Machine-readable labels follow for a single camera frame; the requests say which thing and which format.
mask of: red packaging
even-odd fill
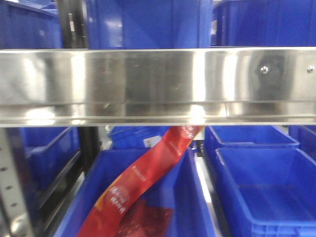
[[[202,129],[203,126],[171,127],[153,148],[139,157],[104,191],[77,236],[115,237],[119,223],[131,205],[177,164]]]

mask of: blue plastic bin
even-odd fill
[[[102,151],[80,187],[55,237],[75,237],[104,190],[145,151]],[[148,205],[174,209],[166,237],[215,237],[194,162],[188,150],[180,162],[142,196]]]
[[[234,237],[315,237],[316,162],[299,149],[218,149],[217,190]]]
[[[116,126],[109,133],[114,149],[153,147],[169,126]]]
[[[56,6],[45,4],[0,0],[0,48],[62,48]]]
[[[289,126],[288,133],[299,141],[300,149],[316,160],[316,126]]]
[[[44,190],[79,149],[77,128],[21,128],[34,182]]]
[[[92,49],[210,47],[212,0],[87,0]]]
[[[316,46],[315,0],[225,0],[213,16],[218,46]]]
[[[205,150],[210,159],[217,148],[299,148],[299,143],[276,126],[207,126]]]

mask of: shelving rack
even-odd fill
[[[83,11],[60,8],[68,48],[87,46]],[[79,126],[91,158],[101,124],[315,124],[315,67],[312,47],[1,50],[0,235],[43,233],[17,126]]]

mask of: perforated metal post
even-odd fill
[[[19,128],[0,128],[0,200],[12,236],[40,234],[35,188]]]

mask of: shelf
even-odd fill
[[[0,50],[0,124],[316,122],[316,48]]]

